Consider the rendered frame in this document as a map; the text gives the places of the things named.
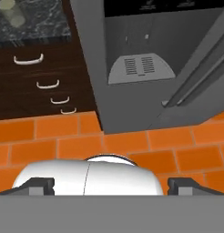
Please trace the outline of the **grey fridge door with dispenser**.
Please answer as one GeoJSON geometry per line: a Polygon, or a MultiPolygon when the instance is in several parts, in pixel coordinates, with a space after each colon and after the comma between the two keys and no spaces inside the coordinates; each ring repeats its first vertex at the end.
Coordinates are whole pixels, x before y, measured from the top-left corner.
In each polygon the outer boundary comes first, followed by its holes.
{"type": "Polygon", "coordinates": [[[148,102],[174,80],[224,0],[70,0],[101,126],[116,134],[151,130],[148,102]]]}

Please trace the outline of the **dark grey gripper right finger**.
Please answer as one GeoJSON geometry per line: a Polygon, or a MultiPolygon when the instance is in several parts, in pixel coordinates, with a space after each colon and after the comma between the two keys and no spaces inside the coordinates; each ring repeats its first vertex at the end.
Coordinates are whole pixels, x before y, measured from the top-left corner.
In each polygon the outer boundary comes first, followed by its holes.
{"type": "Polygon", "coordinates": [[[203,187],[191,177],[170,177],[168,179],[169,196],[206,196],[224,195],[212,188],[203,187]]]}

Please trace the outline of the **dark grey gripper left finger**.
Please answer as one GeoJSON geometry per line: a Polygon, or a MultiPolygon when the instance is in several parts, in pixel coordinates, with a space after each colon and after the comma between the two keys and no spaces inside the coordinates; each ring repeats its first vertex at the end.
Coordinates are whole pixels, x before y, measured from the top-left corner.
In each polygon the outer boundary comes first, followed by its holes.
{"type": "Polygon", "coordinates": [[[52,177],[31,177],[20,187],[0,192],[0,196],[53,196],[55,180],[52,177]]]}

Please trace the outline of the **dark wooden drawer front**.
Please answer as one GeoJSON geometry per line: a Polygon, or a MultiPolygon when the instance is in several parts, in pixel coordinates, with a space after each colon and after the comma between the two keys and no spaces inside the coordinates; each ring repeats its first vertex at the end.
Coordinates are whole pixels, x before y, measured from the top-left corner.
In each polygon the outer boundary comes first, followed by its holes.
{"type": "Polygon", "coordinates": [[[15,90],[20,93],[35,91],[81,90],[91,88],[88,75],[74,70],[67,70],[65,72],[0,76],[0,84],[4,89],[15,90]],[[57,79],[60,80],[60,84],[57,88],[44,90],[36,87],[36,82],[39,82],[41,86],[48,86],[53,85],[57,79]]]}
{"type": "Polygon", "coordinates": [[[23,118],[23,117],[40,117],[51,115],[62,115],[60,109],[71,111],[76,107],[76,113],[97,111],[97,107],[93,106],[31,106],[31,107],[9,107],[8,109],[0,108],[0,120],[23,118]]]}
{"type": "Polygon", "coordinates": [[[0,74],[84,65],[83,51],[78,42],[0,48],[0,74]],[[34,65],[17,65],[14,61],[14,58],[18,62],[34,61],[41,56],[43,60],[34,65]]]}
{"type": "Polygon", "coordinates": [[[65,100],[70,96],[68,104],[74,106],[93,106],[95,104],[94,97],[88,92],[81,94],[73,92],[33,92],[33,93],[3,93],[0,94],[0,103],[10,102],[20,105],[34,105],[34,106],[46,106],[52,104],[50,98],[55,101],[65,100]]]}

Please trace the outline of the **plain grey fridge door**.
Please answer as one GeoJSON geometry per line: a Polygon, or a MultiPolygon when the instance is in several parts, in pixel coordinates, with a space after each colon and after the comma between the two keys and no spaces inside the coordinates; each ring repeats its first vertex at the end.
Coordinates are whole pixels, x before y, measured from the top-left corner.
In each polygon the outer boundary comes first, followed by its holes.
{"type": "MultiPolygon", "coordinates": [[[[219,11],[219,15],[210,27],[206,27],[203,25],[202,20],[198,20],[191,29],[198,29],[203,34],[203,39],[210,31],[217,35],[223,34],[224,8],[219,11]]],[[[176,81],[177,77],[172,81],[162,82],[161,86],[155,89],[156,96],[149,100],[148,109],[154,114],[148,126],[150,129],[198,125],[224,111],[224,76],[190,105],[164,108],[162,102],[169,99],[175,88],[176,81]]]]}

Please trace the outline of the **white rounded shell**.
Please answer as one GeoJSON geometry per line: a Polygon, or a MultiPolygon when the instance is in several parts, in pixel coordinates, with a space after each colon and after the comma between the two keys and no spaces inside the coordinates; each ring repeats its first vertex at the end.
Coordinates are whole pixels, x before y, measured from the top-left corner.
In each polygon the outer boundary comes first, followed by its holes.
{"type": "Polygon", "coordinates": [[[18,174],[13,187],[20,187],[31,177],[52,177],[56,196],[164,195],[152,171],[116,154],[32,162],[18,174]]]}

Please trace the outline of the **glass of pale lemonade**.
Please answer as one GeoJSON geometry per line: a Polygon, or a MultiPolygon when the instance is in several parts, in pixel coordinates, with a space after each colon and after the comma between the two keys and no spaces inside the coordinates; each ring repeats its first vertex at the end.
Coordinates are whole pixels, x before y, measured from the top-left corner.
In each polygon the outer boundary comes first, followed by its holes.
{"type": "Polygon", "coordinates": [[[25,17],[15,0],[0,0],[0,11],[12,27],[18,28],[25,23],[25,17]]]}

